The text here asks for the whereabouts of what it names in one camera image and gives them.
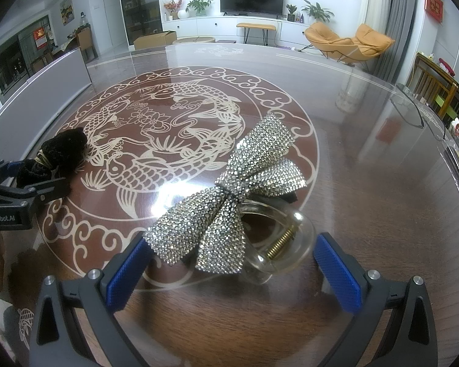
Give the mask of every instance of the round ottoman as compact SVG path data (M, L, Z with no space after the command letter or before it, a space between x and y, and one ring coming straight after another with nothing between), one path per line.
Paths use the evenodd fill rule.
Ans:
M215 43L214 37L186 37L184 39L175 40L173 44L186 44L186 43Z

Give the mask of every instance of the chair backrest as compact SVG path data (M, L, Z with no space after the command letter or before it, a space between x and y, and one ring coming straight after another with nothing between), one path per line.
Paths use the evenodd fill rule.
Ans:
M427 104L437 113L440 119L443 119L458 90L458 85L438 65L421 53L417 53L408 81L408 88L415 94L424 97ZM438 96L444 100L442 106L438 104Z
M355 37L362 45L375 49L380 54L394 44L392 38L375 31L365 23L359 26Z
M53 54L49 51L44 53L44 57L46 58L46 63L49 65L49 63L52 63L54 61Z
M82 51L92 46L92 32L89 28L83 29L77 34L78 46Z
M34 62L32 62L32 69L34 70L34 73L39 72L42 68L44 68L46 65L43 62L42 57L38 57Z

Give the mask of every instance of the wooden chair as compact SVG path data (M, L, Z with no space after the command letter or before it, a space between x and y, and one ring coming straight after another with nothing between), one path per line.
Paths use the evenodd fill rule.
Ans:
M90 28L86 28L78 32L77 40L78 40L78 46L80 47L80 51L82 51L82 55L85 52L84 57L86 58L86 61L88 61L88 52L87 52L88 48L92 49L94 59L98 58L97 51L95 50L95 47L93 45L92 31Z
M54 61L53 54L50 51L44 53L44 59L46 60L46 64L52 63Z
M419 52L416 54L407 87L424 97L441 120L444 119L459 88L451 75Z
M32 70L34 70L34 73L39 72L42 68L46 67L44 64L43 58L38 57L35 61L31 63Z

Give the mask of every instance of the round dining table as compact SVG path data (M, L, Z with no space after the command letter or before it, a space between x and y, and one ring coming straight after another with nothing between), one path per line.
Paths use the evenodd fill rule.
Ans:
M364 269L426 284L438 365L459 353L459 178L449 132L405 87L316 54L239 44L179 44L88 64L92 85L30 151L69 128L88 145L70 194L31 230L3 232L0 341L28 365L43 279L103 268L172 205L224 172L231 151L273 113L290 130L286 157L306 187L293 208ZM271 223L260 223L265 236ZM110 365L85 313L96 360ZM385 311L359 365L373 357ZM352 319L309 253L263 284L154 256L115 318L152 367L314 366Z

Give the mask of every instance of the white vase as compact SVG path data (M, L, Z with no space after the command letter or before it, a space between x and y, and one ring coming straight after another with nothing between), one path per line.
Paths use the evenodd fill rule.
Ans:
M184 10L184 9L181 9L179 11L179 19L187 19L189 17L189 13Z

